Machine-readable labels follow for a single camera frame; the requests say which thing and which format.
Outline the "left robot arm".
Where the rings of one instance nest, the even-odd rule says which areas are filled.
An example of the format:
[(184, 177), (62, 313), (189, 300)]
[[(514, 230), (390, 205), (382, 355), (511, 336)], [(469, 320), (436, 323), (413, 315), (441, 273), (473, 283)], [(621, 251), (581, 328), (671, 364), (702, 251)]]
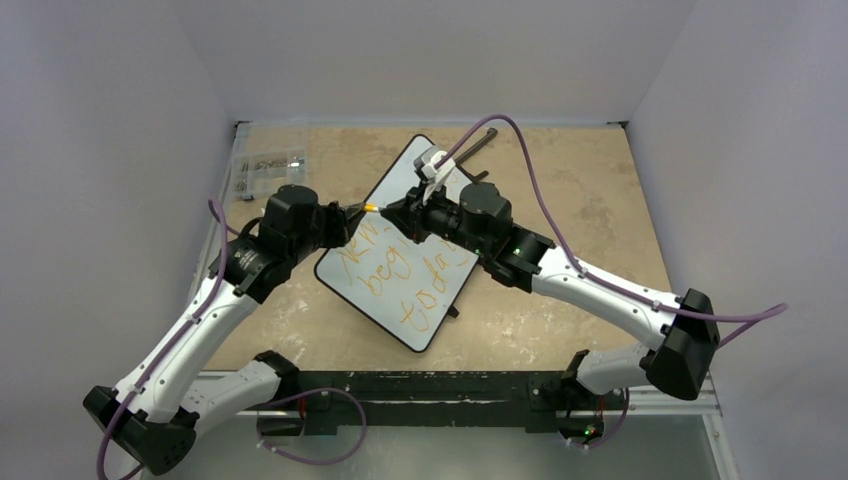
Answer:
[(317, 193), (285, 185), (265, 213), (228, 237), (222, 206), (210, 203), (221, 224), (220, 252), (197, 293), (147, 357), (113, 387), (95, 386), (83, 405), (102, 428), (96, 476), (104, 479), (110, 444), (137, 463), (128, 478), (146, 469), (161, 475), (178, 465), (199, 437), (251, 408), (302, 409), (312, 391), (300, 371), (274, 351), (205, 387), (198, 374), (233, 330), (293, 270), (320, 249), (342, 247), (371, 206), (321, 204)]

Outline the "white whiteboard black frame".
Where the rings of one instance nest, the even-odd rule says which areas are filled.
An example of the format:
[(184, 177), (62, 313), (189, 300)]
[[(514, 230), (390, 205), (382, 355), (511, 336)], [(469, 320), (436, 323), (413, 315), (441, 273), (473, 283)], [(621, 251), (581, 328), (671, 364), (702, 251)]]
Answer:
[(326, 251), (315, 277), (413, 352), (431, 344), (477, 256), (436, 235), (416, 244), (377, 213), (350, 242)]

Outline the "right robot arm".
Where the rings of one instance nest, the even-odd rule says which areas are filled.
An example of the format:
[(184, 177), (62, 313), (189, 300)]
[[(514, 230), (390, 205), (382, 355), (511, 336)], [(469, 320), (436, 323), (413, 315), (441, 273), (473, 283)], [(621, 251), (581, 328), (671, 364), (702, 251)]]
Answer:
[(423, 187), (413, 187), (380, 214), (416, 243), (435, 235), (476, 255), (506, 287), (564, 301), (636, 339), (616, 350), (577, 353), (561, 381), (569, 404), (584, 407), (601, 394), (634, 386), (653, 386), (680, 400), (700, 394), (720, 340), (716, 326), (698, 317), (712, 310), (705, 294), (653, 292), (641, 303), (626, 295), (637, 288), (632, 282), (605, 271), (591, 279), (563, 248), (516, 224), (511, 203), (487, 182), (465, 186), (457, 201), (443, 191), (426, 198)]

